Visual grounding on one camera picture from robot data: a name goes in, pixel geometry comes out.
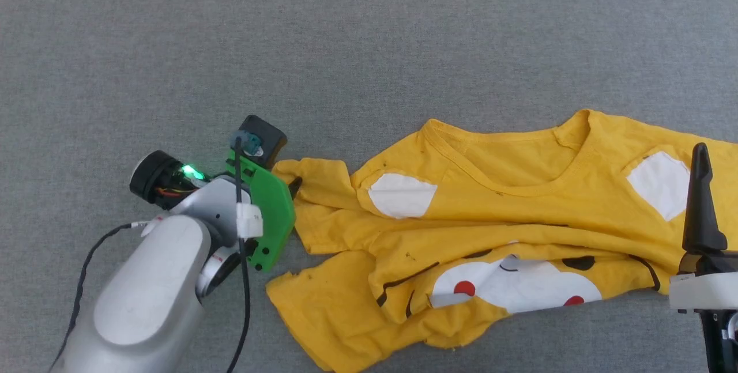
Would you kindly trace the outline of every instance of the yellow t-shirt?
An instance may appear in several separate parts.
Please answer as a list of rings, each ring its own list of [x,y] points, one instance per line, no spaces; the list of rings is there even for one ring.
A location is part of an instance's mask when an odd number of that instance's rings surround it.
[[[468,344],[515,312],[667,293],[698,142],[736,249],[738,145],[597,111],[508,134],[430,120],[351,176],[335,160],[280,162],[275,174],[303,178],[306,250],[337,255],[267,293],[313,360],[341,372],[414,342]]]

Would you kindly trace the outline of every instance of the white cable clip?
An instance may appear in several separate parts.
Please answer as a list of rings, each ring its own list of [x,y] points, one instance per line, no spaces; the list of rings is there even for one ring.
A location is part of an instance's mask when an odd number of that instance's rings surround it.
[[[236,203],[235,228],[240,239],[261,238],[264,235],[261,209],[257,205]]]
[[[135,221],[134,223],[131,223],[131,227],[138,228],[140,226],[143,226],[143,231],[141,231],[141,237],[143,238],[150,234],[151,231],[153,231],[153,229],[159,223],[161,223],[161,221],[163,221],[165,218],[168,218],[169,216],[171,216],[171,213],[169,213],[168,211],[163,211],[156,215],[156,217],[150,221]]]

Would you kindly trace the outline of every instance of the green led light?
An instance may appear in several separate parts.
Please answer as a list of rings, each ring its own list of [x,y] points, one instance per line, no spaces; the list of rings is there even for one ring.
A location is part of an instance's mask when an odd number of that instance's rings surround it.
[[[205,174],[200,173],[200,171],[195,170],[192,165],[183,165],[182,166],[182,172],[185,174],[191,175],[193,178],[196,178],[198,180],[205,179]]]

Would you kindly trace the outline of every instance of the red dot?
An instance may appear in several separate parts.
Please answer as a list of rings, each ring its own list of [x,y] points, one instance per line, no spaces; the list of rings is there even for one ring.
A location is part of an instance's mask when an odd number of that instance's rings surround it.
[[[473,297],[476,291],[474,284],[469,281],[461,281],[454,287],[454,294],[467,294],[470,297]]]
[[[567,299],[566,302],[564,302],[564,307],[568,307],[569,305],[580,305],[580,304],[585,304],[585,299],[583,299],[579,295],[574,295],[570,299]]]

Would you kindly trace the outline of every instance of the red wire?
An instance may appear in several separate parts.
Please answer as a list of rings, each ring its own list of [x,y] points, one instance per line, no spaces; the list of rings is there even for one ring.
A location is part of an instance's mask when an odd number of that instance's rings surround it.
[[[161,196],[164,196],[164,197],[181,197],[182,196],[181,194],[166,192],[163,189],[161,189],[161,187],[157,187],[156,192],[158,192],[159,194],[161,194]]]

